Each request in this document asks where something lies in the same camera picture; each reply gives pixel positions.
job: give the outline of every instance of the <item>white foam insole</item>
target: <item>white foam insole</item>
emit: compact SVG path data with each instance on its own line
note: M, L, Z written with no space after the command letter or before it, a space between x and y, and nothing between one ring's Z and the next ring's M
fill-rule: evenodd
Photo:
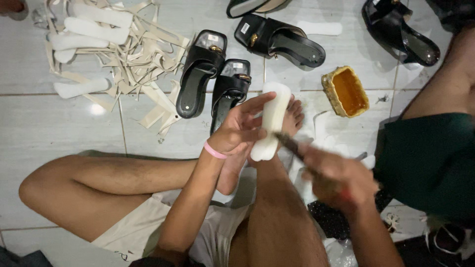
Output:
M66 50L55 50L53 56L55 59L61 63L67 63L73 59L74 55L76 54L77 48L71 48Z
M49 35L53 50L67 50L72 48L106 48L109 41L86 35Z
M306 35L320 34L338 36L343 31L343 26L339 22L313 23L308 21L297 22L297 27L301 28Z
M133 19L133 15L129 12L103 10L85 4L74 4L73 12L76 17L99 21L126 29L130 28Z
M53 87L60 97L72 98L79 95L105 91L109 88L109 82L106 78L100 78L75 85L54 83Z
M64 26L71 32L105 39L118 45L123 45L130 33L128 28L106 28L92 21L73 17L66 18Z
M279 141L273 132L281 132L285 111L292 95L290 88L277 83L266 82L262 93L276 92L277 96L264 104L262 112L262 128L267 130L267 136L257 141L251 150L251 159L254 161L268 161L273 158Z

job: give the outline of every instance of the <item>black sandal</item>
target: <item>black sandal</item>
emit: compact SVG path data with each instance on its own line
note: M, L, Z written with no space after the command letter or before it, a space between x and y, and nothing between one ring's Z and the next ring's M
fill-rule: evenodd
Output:
M224 63L223 70L214 84L210 135L221 126L229 110L246 99L251 85L250 73L251 64L247 60L228 59Z
M433 66L440 58L439 47L406 24L412 11L398 0L368 0L362 9L366 27L373 38L406 53L403 63Z
M231 0L226 9L226 14L230 18L237 18L254 12L264 6L270 0Z
M307 39L302 29L275 19L245 15L234 37L253 53L273 56L282 52L309 67L318 67L325 61L325 50Z
M202 94L209 79L215 78L223 68L227 45L228 39L222 33L206 29L198 34L181 75L176 104L180 117L193 118L204 104Z

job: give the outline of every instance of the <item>pink bracelet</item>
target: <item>pink bracelet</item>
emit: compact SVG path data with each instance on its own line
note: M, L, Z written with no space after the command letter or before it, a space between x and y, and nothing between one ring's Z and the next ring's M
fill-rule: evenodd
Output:
M213 157L215 157L215 158L219 158L219 159L222 159L222 160L228 158L228 156L226 156L226 155L224 155L224 154L221 154L221 153L219 153L218 151L214 150L212 147L210 147L207 140L206 140L206 142L205 142L205 146L204 146L204 147L205 147L206 151L208 151L208 153L210 153L210 154L211 154Z

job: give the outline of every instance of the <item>black polka dot fabric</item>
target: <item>black polka dot fabric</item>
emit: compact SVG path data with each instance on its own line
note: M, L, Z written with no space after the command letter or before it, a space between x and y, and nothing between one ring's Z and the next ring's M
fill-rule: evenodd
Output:
M381 213L391 200L392 197L385 190L380 190L375 196L378 212ZM335 210L318 200L308 204L308 210L328 238L339 240L350 238L350 226L339 210Z

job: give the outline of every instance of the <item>white shorts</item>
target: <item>white shorts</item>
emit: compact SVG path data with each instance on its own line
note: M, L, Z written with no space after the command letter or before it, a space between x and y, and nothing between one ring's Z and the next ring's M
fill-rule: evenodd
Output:
M149 256L160 237L161 225L170 211L167 192L155 193L127 214L92 244L118 253L132 262ZM227 267L231 240L240 223L252 209L236 210L210 206L189 256L207 267Z

